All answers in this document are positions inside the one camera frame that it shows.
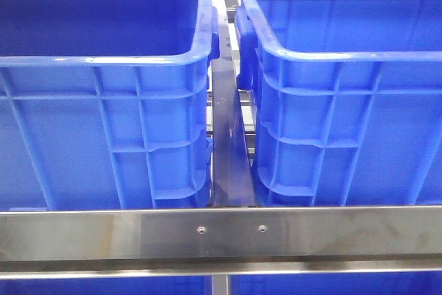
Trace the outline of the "blue bin with buttons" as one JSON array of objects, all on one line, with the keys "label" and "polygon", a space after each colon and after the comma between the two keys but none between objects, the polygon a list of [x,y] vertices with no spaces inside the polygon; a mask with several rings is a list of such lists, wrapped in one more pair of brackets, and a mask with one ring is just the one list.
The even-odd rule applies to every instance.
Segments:
[{"label": "blue bin with buttons", "polygon": [[441,0],[242,0],[267,207],[441,203]]}]

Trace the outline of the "steel shelf divider bar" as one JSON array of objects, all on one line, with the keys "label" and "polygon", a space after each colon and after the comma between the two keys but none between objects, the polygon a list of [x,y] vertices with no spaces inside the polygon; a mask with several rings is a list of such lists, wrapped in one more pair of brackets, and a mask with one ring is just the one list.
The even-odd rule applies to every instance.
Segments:
[{"label": "steel shelf divider bar", "polygon": [[253,207],[240,95],[236,85],[227,16],[218,14],[220,57],[212,63],[213,206]]}]

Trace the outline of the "blue empty bin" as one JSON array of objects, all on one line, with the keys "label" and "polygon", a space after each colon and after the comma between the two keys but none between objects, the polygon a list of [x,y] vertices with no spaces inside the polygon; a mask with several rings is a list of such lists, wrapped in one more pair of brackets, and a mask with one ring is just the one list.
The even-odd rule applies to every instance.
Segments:
[{"label": "blue empty bin", "polygon": [[212,0],[1,0],[1,210],[210,201]]}]

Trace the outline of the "blue bin lower left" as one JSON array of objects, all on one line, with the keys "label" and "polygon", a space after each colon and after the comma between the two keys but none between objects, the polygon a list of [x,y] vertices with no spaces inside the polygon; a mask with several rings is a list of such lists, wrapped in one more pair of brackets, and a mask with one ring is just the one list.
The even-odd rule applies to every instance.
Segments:
[{"label": "blue bin lower left", "polygon": [[210,294],[210,278],[70,278],[2,280],[2,294]]}]

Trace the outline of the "blue bin lower right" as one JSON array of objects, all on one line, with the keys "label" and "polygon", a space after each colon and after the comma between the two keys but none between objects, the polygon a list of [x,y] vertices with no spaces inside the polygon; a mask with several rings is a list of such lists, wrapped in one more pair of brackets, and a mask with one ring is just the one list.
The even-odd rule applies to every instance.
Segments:
[{"label": "blue bin lower right", "polygon": [[268,274],[231,277],[232,294],[440,294],[441,272]]}]

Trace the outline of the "steel front shelf rail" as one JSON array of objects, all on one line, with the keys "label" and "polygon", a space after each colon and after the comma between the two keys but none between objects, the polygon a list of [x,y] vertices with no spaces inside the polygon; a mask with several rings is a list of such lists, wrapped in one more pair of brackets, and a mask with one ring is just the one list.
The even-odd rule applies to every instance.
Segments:
[{"label": "steel front shelf rail", "polygon": [[441,208],[1,214],[1,277],[438,271]]}]

